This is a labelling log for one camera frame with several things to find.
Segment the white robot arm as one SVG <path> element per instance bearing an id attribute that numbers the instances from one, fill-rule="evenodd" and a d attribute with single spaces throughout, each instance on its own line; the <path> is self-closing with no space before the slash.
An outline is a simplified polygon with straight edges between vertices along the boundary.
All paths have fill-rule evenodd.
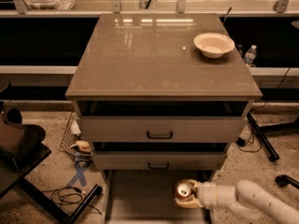
<path id="1" fill-rule="evenodd" d="M 182 208 L 222 208 L 243 218 L 270 217 L 276 224 L 299 224 L 299 211 L 249 180 L 223 186 L 193 179 L 180 180 L 175 202 Z"/>

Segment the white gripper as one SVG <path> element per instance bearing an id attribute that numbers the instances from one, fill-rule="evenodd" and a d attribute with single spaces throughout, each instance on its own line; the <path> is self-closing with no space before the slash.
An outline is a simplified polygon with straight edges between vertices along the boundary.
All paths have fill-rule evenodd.
<path id="1" fill-rule="evenodd" d="M 199 183 L 193 179 L 183 179 L 177 184 L 177 190 L 193 190 L 197 187 L 196 196 L 199 199 L 183 201 L 175 199 L 176 204 L 182 208 L 207 209 L 227 208 L 230 209 L 236 204 L 235 187 L 217 185 L 211 182 Z"/>

